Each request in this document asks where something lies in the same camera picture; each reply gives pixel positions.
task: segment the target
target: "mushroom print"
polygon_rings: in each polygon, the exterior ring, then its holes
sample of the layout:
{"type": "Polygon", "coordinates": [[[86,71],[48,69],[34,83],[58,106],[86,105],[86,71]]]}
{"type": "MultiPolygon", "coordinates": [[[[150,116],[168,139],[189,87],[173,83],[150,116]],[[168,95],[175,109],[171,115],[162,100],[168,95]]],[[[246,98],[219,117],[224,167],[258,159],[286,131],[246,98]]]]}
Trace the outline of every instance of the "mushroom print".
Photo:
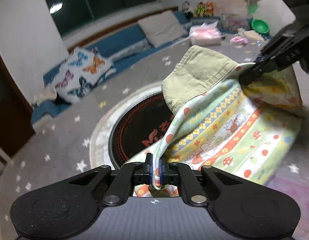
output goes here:
{"type": "Polygon", "coordinates": [[[253,139],[254,139],[254,140],[259,139],[260,136],[261,136],[261,133],[260,133],[259,131],[255,131],[255,132],[253,133],[253,139]]]}
{"type": "Polygon", "coordinates": [[[233,166],[233,158],[232,157],[226,157],[224,160],[223,160],[223,170],[228,168],[229,166],[233,166]]]}

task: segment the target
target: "blue sofa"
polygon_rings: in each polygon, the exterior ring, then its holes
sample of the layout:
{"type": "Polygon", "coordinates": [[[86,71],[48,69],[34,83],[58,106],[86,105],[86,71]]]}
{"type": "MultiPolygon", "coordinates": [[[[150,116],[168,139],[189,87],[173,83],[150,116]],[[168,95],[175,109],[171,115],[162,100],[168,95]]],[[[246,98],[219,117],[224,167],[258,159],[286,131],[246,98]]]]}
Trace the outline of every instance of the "blue sofa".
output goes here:
{"type": "MultiPolygon", "coordinates": [[[[189,20],[186,19],[185,15],[182,12],[174,12],[174,14],[179,20],[181,25],[186,25],[187,23],[190,22],[189,20]]],[[[86,47],[86,49],[91,50],[97,47],[99,49],[100,54],[103,57],[110,57],[114,53],[121,51],[124,48],[132,44],[135,44],[139,41],[142,41],[144,39],[146,39],[145,35],[139,28],[138,24],[135,24],[128,28],[122,29],[118,32],[115,32],[114,34],[107,36],[101,39],[100,41],[97,41],[96,43],[86,47]]],[[[116,61],[113,65],[113,68],[117,69],[116,73],[108,76],[106,79],[103,80],[103,82],[121,73],[125,69],[131,67],[133,64],[135,64],[142,58],[147,57],[148,55],[160,49],[163,49],[171,45],[172,43],[173,42],[168,42],[158,48],[150,48],[138,54],[125,57],[119,61],[116,61]]],[[[43,81],[45,86],[53,81],[54,76],[59,73],[60,66],[61,63],[53,67],[51,70],[49,70],[47,73],[44,74],[43,81]]],[[[57,99],[57,101],[50,101],[50,100],[44,101],[43,103],[40,104],[40,106],[34,107],[31,116],[31,125],[35,129],[34,124],[38,122],[42,117],[48,115],[50,116],[51,119],[53,119],[70,106],[71,104],[68,104],[59,98],[57,99]]]]}

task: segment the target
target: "brown door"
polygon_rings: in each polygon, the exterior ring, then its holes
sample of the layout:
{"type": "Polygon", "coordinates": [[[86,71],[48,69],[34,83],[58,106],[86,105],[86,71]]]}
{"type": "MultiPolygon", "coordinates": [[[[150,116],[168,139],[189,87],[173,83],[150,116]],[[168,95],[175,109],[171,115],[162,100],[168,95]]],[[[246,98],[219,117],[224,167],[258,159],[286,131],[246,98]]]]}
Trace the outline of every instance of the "brown door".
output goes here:
{"type": "Polygon", "coordinates": [[[7,155],[13,156],[34,134],[31,112],[0,56],[0,148],[7,155]]]}

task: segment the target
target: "metal screw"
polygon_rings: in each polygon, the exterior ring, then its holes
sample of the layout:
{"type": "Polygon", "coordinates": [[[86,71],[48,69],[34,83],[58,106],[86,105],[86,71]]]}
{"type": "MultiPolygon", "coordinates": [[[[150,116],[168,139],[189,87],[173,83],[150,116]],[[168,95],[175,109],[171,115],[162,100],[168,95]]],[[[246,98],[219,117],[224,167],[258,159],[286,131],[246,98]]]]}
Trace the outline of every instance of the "metal screw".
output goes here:
{"type": "Polygon", "coordinates": [[[202,195],[195,195],[191,198],[191,201],[197,204],[201,204],[205,201],[207,201],[207,198],[205,196],[202,195]]]}
{"type": "Polygon", "coordinates": [[[109,204],[115,204],[117,202],[119,202],[120,198],[118,196],[115,196],[115,195],[109,195],[109,196],[106,196],[104,198],[104,201],[106,203],[109,203],[109,204]]]}

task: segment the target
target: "beige pillow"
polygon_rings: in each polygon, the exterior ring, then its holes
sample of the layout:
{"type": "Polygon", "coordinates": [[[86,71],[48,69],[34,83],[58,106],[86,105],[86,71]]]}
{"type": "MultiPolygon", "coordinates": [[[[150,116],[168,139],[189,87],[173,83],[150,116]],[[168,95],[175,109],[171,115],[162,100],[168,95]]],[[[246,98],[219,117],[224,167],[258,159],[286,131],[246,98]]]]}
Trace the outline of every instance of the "beige pillow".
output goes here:
{"type": "Polygon", "coordinates": [[[138,24],[155,48],[188,34],[171,10],[141,19],[138,24]]]}

